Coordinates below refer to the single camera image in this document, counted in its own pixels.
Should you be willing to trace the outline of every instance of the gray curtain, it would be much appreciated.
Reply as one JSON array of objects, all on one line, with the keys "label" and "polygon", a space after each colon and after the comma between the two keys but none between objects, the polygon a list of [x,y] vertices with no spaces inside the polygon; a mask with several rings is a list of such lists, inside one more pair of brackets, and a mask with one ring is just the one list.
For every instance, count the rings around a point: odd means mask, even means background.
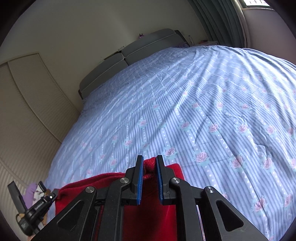
[{"label": "gray curtain", "polygon": [[188,0],[209,40],[220,45],[244,47],[243,30],[232,0]]}]

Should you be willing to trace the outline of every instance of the red fabric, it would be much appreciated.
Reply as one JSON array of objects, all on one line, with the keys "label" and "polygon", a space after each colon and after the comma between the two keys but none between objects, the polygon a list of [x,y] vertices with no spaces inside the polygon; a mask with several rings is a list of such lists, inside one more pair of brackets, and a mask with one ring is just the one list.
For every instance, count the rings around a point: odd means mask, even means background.
[{"label": "red fabric", "polygon": [[[176,177],[184,179],[178,164],[168,167],[174,170]],[[160,204],[154,170],[155,157],[145,160],[141,203],[124,208],[123,241],[177,241],[176,209],[174,205]],[[87,186],[97,189],[108,187],[111,182],[122,177],[124,173],[105,173],[64,186],[55,201],[56,215]]]}]

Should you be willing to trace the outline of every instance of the headboard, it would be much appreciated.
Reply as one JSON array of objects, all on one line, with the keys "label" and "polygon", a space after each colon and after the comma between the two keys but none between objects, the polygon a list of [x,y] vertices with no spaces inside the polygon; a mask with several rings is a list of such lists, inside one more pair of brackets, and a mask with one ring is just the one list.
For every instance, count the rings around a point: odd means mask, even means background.
[{"label": "headboard", "polygon": [[182,34],[176,30],[165,28],[145,35],[127,45],[121,51],[111,55],[95,67],[79,85],[79,94],[85,99],[94,89],[112,78],[127,66],[144,59],[160,50],[177,47],[188,43]]}]

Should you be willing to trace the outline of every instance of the blue striped bedspread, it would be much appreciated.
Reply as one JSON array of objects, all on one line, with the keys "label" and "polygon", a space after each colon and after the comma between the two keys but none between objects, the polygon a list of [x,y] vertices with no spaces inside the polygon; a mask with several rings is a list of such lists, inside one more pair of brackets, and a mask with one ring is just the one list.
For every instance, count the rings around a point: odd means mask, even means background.
[{"label": "blue striped bedspread", "polygon": [[162,154],[276,241],[296,217],[295,106],[288,61],[223,46],[165,49],[91,93],[45,184],[125,172],[137,155]]}]

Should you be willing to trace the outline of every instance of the blue gripper pad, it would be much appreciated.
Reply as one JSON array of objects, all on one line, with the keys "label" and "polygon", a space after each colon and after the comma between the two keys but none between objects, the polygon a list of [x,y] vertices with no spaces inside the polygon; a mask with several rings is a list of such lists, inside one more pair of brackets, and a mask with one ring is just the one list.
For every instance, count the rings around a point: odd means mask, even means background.
[{"label": "blue gripper pad", "polygon": [[142,156],[141,165],[140,165],[140,172],[139,172],[139,179],[138,179],[138,186],[137,186],[137,205],[140,204],[142,198],[142,187],[143,187],[143,164],[144,164],[144,157]]},{"label": "blue gripper pad", "polygon": [[163,180],[160,174],[159,162],[158,158],[156,158],[156,177],[157,177],[157,185],[158,185],[158,196],[160,203],[163,203]]}]

